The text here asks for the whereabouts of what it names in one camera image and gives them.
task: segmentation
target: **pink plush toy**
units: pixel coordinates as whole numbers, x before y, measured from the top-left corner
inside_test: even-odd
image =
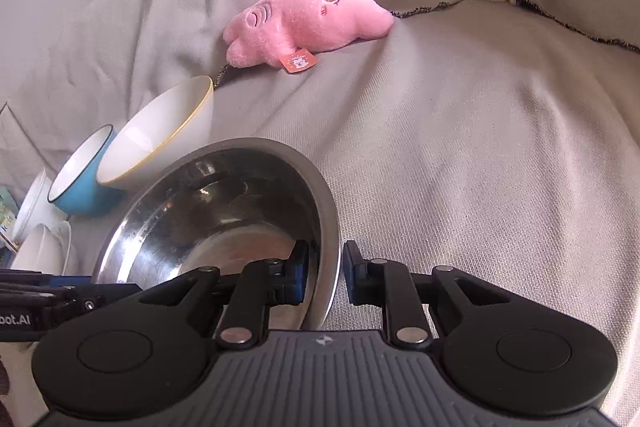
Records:
[[[374,0],[259,0],[225,28],[226,60],[236,68],[280,68],[280,57],[299,48],[325,52],[357,38],[379,39],[393,23]]]

